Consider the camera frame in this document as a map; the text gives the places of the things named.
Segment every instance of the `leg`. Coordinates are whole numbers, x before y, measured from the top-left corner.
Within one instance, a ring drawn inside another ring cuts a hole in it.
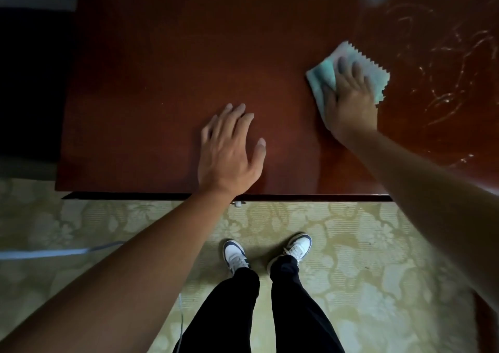
[[[236,249],[239,247],[238,244],[225,249],[224,258],[234,276],[219,283],[203,302],[182,336],[180,353],[205,350],[251,352],[249,339],[260,280],[247,264],[246,256],[241,257]]]
[[[292,239],[285,250],[286,254],[271,262],[272,312],[277,352],[313,350],[318,353],[344,353],[329,319],[303,288],[298,277],[298,262],[308,253],[311,245],[310,239],[308,248],[293,248],[293,244],[296,241],[299,243],[302,238],[298,236]]]

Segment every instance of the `beige carpet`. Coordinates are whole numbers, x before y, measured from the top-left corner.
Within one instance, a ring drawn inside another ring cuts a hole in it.
[[[52,182],[0,179],[0,249],[127,240],[178,205],[61,201],[61,196]],[[300,278],[329,316],[347,353],[477,352],[470,289],[393,203],[254,202],[229,207],[184,286],[186,324],[228,277],[219,244],[233,238],[246,248],[260,274],[253,351],[275,351],[271,281],[264,264],[272,249],[297,231],[313,237]],[[108,253],[0,262],[0,338]],[[175,306],[150,352],[171,352],[179,330]]]

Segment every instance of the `right arm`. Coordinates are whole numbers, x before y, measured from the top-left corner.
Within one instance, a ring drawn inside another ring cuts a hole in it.
[[[457,178],[377,131],[369,79],[354,64],[325,88],[326,121],[437,249],[499,310],[499,197]]]

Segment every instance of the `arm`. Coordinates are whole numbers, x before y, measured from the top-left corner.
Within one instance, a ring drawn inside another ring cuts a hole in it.
[[[499,198],[397,145],[377,131],[369,79],[340,62],[338,93],[326,88],[334,137],[385,187],[419,232],[499,309]]]
[[[222,213],[261,174],[265,141],[249,163],[244,110],[229,105],[203,129],[198,192],[55,295],[0,350],[146,352]]]

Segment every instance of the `foot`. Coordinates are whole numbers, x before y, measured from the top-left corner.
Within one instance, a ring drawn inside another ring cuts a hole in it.
[[[225,242],[222,248],[222,255],[232,275],[239,268],[251,268],[246,258],[245,250],[235,240],[227,240]]]
[[[312,248],[312,237],[305,233],[300,233],[299,235],[293,236],[290,239],[290,242],[287,243],[286,248],[284,248],[284,252],[281,255],[273,258],[267,265],[268,275],[271,275],[271,267],[276,260],[283,255],[290,255],[296,258],[298,264],[302,261],[302,259],[307,255],[307,253]]]

